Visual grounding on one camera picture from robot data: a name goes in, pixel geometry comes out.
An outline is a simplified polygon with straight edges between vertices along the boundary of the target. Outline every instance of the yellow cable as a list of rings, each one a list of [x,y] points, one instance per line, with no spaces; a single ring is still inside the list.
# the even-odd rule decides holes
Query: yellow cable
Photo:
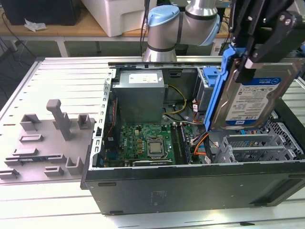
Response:
[[[171,112],[165,112],[163,113],[164,115],[174,115],[174,114],[177,114],[177,113],[180,113],[182,112],[185,108],[186,108],[186,102],[187,102],[187,99],[185,98],[185,96],[182,94],[182,92],[176,88],[175,86],[172,86],[172,85],[168,85],[168,87],[171,87],[173,89],[175,89],[184,99],[184,105],[182,107],[182,109],[180,109],[179,111],[171,111]]]

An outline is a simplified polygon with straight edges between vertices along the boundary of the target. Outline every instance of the black box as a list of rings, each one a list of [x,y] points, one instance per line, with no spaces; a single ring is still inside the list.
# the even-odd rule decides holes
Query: black box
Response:
[[[45,24],[75,25],[81,14],[79,0],[0,0],[12,25],[28,21]]]

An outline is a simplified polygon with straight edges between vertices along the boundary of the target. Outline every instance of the wooden table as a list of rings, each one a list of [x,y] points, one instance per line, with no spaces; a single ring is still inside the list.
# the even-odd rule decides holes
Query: wooden table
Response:
[[[101,50],[99,42],[138,42],[141,30],[133,30],[123,33],[121,36],[108,37],[105,31],[99,26],[92,15],[87,11],[81,12],[81,17],[74,26],[47,25],[46,30],[32,32],[23,25],[12,26],[8,19],[5,18],[11,31],[22,41],[55,41],[61,52],[62,57],[68,57],[68,51],[65,42],[67,41],[93,41],[96,42],[98,51]],[[223,41],[228,36],[228,27],[222,24],[219,34],[214,40],[211,55],[218,55],[219,49]],[[2,18],[0,17],[0,37],[3,40],[11,41],[13,48],[16,38],[6,28]]]

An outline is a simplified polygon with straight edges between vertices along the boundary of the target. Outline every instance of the metal table surface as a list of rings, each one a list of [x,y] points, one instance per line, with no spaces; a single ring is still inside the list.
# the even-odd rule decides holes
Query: metal table surface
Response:
[[[179,61],[220,61],[220,57],[184,57]],[[138,57],[46,58],[35,62],[0,112],[0,169],[17,141],[24,114],[36,113],[40,119],[53,119],[46,101],[62,100],[62,111],[69,117],[89,113],[98,117],[105,68],[108,62],[137,62]],[[304,111],[305,87],[295,81],[284,96],[287,104],[300,96],[295,110]],[[305,189],[277,207],[237,208],[192,212],[103,216],[88,190],[79,182],[0,186],[1,228],[305,228]]]

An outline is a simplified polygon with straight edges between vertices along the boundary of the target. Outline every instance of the ram slot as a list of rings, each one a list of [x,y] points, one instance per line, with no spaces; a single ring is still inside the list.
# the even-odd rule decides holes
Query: ram slot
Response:
[[[183,154],[180,149],[179,134],[177,128],[173,125],[171,125],[171,136],[176,165],[183,165]]]

